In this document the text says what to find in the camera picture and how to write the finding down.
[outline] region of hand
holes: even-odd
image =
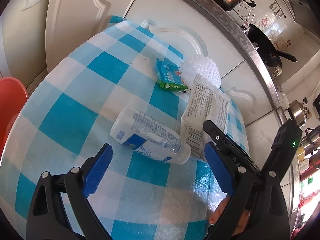
[[[219,206],[217,207],[217,209],[214,211],[214,213],[210,216],[210,219],[209,219],[209,223],[210,224],[215,224],[219,217],[221,216],[222,212],[224,211],[224,209],[226,208],[227,204],[228,204],[228,201],[229,201],[229,198],[230,197],[226,197],[224,198]],[[248,219],[249,219],[249,216],[250,216],[250,212],[247,211],[247,210],[244,210],[244,212],[242,213],[241,217],[240,217],[240,220],[239,220],[239,223],[236,227],[236,230],[233,232],[233,236],[241,233],[245,226],[247,225],[247,222],[248,222]]]

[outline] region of table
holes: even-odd
[[[225,197],[209,166],[191,158],[183,165],[156,162],[109,135],[127,105],[179,133],[186,95],[159,87],[156,58],[179,65],[184,56],[146,29],[112,17],[103,32],[73,51],[32,94],[0,163],[0,207],[24,238],[41,173],[81,166],[104,143],[113,147],[113,160],[89,202],[115,240],[204,237],[210,211]],[[233,102],[228,134],[249,153]],[[62,198],[73,230],[81,233],[67,196]]]

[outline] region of frying pan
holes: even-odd
[[[255,25],[249,24],[249,30],[246,31],[251,43],[257,43],[257,52],[263,62],[269,67],[282,67],[281,57],[292,62],[297,62],[297,58],[287,52],[279,51],[273,46],[268,37]]]

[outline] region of silver rivet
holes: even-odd
[[[45,171],[45,172],[43,172],[43,173],[41,174],[41,177],[42,177],[42,178],[46,178],[46,177],[48,177],[48,175],[49,175],[49,172]]]
[[[80,170],[79,167],[73,167],[73,168],[71,169],[71,173],[72,173],[72,174],[76,174],[76,173],[79,172],[79,170]]]
[[[240,166],[240,167],[238,167],[238,171],[239,171],[240,173],[245,173],[247,170],[246,170],[245,167]]]
[[[269,175],[273,178],[277,176],[277,174],[274,171],[269,171]]]

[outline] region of red chair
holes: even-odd
[[[27,100],[27,90],[18,79],[0,79],[0,157],[12,125]]]

